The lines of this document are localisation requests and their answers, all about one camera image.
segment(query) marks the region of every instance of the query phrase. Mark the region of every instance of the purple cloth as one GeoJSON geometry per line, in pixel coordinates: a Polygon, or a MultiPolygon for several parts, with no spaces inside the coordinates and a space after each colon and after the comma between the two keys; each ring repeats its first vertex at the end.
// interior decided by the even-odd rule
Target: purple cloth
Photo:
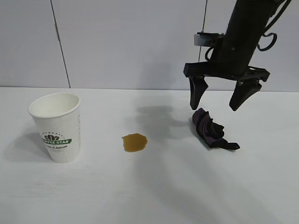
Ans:
{"type": "Polygon", "coordinates": [[[208,134],[207,126],[209,124],[209,121],[211,121],[211,117],[208,113],[206,113],[206,115],[203,118],[201,118],[201,120],[199,120],[199,118],[201,117],[201,115],[203,113],[206,113],[206,111],[204,109],[202,109],[202,108],[198,109],[193,114],[192,121],[196,125],[196,131],[202,135],[202,137],[205,139],[207,144],[210,146],[216,141],[223,140],[223,138],[213,138],[212,136],[210,136],[208,134]]]}
{"type": "Polygon", "coordinates": [[[198,109],[192,116],[192,121],[196,125],[196,132],[203,138],[209,147],[221,147],[229,150],[239,149],[237,143],[228,143],[224,138],[223,126],[213,122],[209,112],[198,109]]]}

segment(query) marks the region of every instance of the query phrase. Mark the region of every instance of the white wall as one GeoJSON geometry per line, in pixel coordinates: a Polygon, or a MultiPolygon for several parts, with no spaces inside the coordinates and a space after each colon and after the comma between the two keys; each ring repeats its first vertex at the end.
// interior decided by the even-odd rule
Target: white wall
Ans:
{"type": "Polygon", "coordinates": [[[71,86],[187,89],[200,0],[54,0],[71,86]]]}
{"type": "MultiPolygon", "coordinates": [[[[205,0],[54,0],[71,86],[80,88],[188,89],[186,62],[196,62],[193,34],[201,30],[205,0]]],[[[209,0],[207,32],[225,32],[235,0],[209,0]]],[[[271,72],[264,91],[299,91],[298,1],[271,29],[275,47],[250,63],[271,72]]],[[[265,38],[266,45],[270,39],[265,38]]],[[[211,90],[235,82],[208,79],[211,90]]]]}
{"type": "Polygon", "coordinates": [[[49,0],[0,1],[0,86],[68,87],[49,0]]]}
{"type": "MultiPolygon", "coordinates": [[[[189,89],[185,63],[196,62],[193,34],[205,0],[53,0],[73,88],[189,89]]],[[[225,32],[235,0],[209,0],[206,32],[225,32]]],[[[263,91],[299,91],[299,2],[271,32],[276,45],[250,63],[271,72],[263,91]]],[[[0,86],[68,87],[49,0],[0,2],[0,86]]],[[[262,46],[271,40],[262,39],[262,46]]],[[[207,80],[210,90],[235,83],[207,80]]]]}

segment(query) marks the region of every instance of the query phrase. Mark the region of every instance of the black cable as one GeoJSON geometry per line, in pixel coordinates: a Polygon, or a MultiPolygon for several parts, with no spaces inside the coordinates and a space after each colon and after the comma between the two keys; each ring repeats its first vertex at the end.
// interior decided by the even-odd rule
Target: black cable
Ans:
{"type": "Polygon", "coordinates": [[[269,34],[263,34],[263,37],[268,37],[268,36],[273,36],[273,39],[272,39],[272,41],[271,41],[271,43],[267,46],[267,47],[265,47],[265,48],[261,48],[260,47],[260,45],[258,44],[257,45],[257,49],[259,49],[259,51],[267,51],[267,50],[269,50],[271,47],[273,47],[274,46],[274,44],[275,44],[275,42],[276,42],[276,40],[277,40],[277,34],[276,33],[269,33],[269,34]]]}
{"type": "Polygon", "coordinates": [[[210,53],[210,51],[211,51],[212,49],[214,49],[214,47],[210,47],[210,48],[206,51],[206,53],[205,53],[205,59],[206,59],[207,62],[211,60],[211,59],[208,57],[208,54],[210,53]]]}
{"type": "Polygon", "coordinates": [[[288,7],[290,4],[291,0],[286,0],[284,5],[281,7],[280,11],[277,13],[277,15],[273,18],[273,20],[265,27],[263,33],[266,33],[273,25],[276,23],[276,21],[280,18],[282,13],[284,13],[285,9],[288,7]]]}

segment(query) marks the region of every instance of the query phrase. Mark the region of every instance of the cup logo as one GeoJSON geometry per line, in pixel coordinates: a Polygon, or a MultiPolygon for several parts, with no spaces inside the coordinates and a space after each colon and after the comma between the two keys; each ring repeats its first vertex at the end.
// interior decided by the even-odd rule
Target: cup logo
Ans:
{"type": "Polygon", "coordinates": [[[66,139],[63,135],[59,133],[50,133],[50,132],[44,132],[43,135],[43,141],[45,144],[49,145],[67,145],[70,144],[72,139],[66,139]]]}
{"type": "Polygon", "coordinates": [[[59,140],[58,136],[53,136],[51,134],[44,136],[46,140],[59,140]]]}

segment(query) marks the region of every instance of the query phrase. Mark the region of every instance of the cup rim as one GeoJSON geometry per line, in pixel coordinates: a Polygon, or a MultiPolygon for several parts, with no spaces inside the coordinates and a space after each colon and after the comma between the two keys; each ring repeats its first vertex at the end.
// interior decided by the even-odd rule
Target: cup rim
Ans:
{"type": "Polygon", "coordinates": [[[78,96],[76,96],[76,95],[74,95],[74,94],[72,94],[72,93],[69,93],[69,92],[57,92],[57,93],[48,94],[48,95],[46,95],[46,96],[42,96],[42,97],[36,99],[35,101],[33,101],[33,102],[30,104],[30,106],[28,107],[28,113],[29,113],[32,117],[34,117],[34,118],[40,118],[40,119],[59,118],[59,117],[62,117],[62,116],[64,116],[64,115],[67,115],[67,114],[69,114],[69,113],[75,111],[75,110],[79,107],[80,103],[81,103],[81,99],[80,99],[78,96]],[[68,110],[68,111],[66,111],[66,112],[64,112],[64,113],[61,113],[61,114],[59,114],[59,115],[56,115],[56,116],[36,116],[36,115],[34,115],[33,113],[30,112],[30,109],[31,109],[32,105],[33,105],[34,103],[36,103],[37,101],[39,101],[39,100],[41,100],[41,99],[43,99],[43,98],[45,98],[45,97],[49,97],[49,96],[52,96],[52,95],[59,95],[59,94],[68,94],[68,95],[75,96],[75,97],[78,99],[78,103],[77,103],[73,108],[71,108],[70,110],[68,110]]]}

